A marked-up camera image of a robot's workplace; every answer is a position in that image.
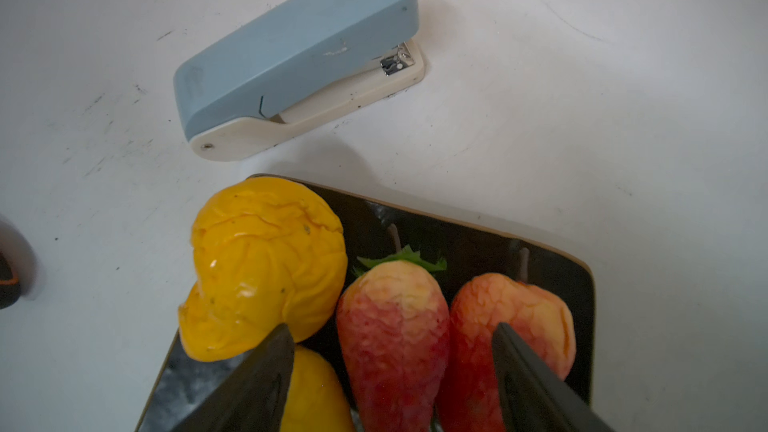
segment white table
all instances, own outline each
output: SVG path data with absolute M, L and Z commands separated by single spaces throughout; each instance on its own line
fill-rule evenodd
M 0 0 L 0 238 L 37 271 L 0 312 L 0 429 L 132 430 L 189 226 L 252 172 L 582 258 L 611 426 L 765 429 L 768 0 L 419 0 L 422 83 L 243 164 L 198 158 L 174 70 L 283 1 Z

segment yellow lemon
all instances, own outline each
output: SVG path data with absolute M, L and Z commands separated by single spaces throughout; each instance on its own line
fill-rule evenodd
M 328 321 L 344 285 L 341 221 L 284 178 L 248 178 L 211 197 L 192 246 L 197 282 L 179 307 L 179 332 L 195 360 L 232 358 L 283 322 L 303 341 Z
M 296 346 L 280 432 L 354 432 L 339 379 L 320 354 Z

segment blue stapler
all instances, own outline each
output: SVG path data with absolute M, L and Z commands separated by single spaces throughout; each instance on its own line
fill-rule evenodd
M 181 65 L 192 149 L 238 160 L 413 85 L 416 0 L 288 0 Z

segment green strawberry leaf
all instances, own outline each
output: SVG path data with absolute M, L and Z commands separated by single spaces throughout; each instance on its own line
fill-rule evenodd
M 442 272 L 448 268 L 448 261 L 445 257 L 440 257 L 436 264 L 432 264 L 422 258 L 421 251 L 414 252 L 410 245 L 403 247 L 402 250 L 397 254 L 387 255 L 384 258 L 358 257 L 357 260 L 359 260 L 361 264 L 368 267 L 368 269 L 374 268 L 375 266 L 384 264 L 386 262 L 396 262 L 398 260 L 404 260 L 416 264 L 419 267 L 423 267 L 429 273 Z M 357 267 L 352 267 L 352 271 L 357 277 L 366 273 L 366 271 L 363 271 Z

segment black tray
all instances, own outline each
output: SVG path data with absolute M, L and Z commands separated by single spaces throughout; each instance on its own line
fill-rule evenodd
M 546 245 L 504 232 L 429 216 L 328 187 L 295 182 L 303 183 L 325 199 L 341 219 L 349 256 L 345 288 L 355 281 L 352 266 L 357 264 L 357 257 L 378 258 L 394 252 L 392 237 L 387 231 L 391 224 L 397 226 L 402 244 L 420 250 L 426 260 L 447 259 L 448 270 L 438 274 L 437 280 L 449 305 L 458 290 L 476 275 L 497 272 L 515 278 L 519 268 L 518 251 L 527 248 L 530 251 L 528 283 L 556 294 L 571 309 L 576 359 L 565 383 L 589 404 L 594 347 L 594 282 L 586 264 Z M 335 318 L 302 345 L 331 362 L 354 406 Z M 187 357 L 177 335 L 136 430 L 167 432 L 173 428 L 202 403 L 243 358 L 240 355 L 217 362 L 197 362 Z

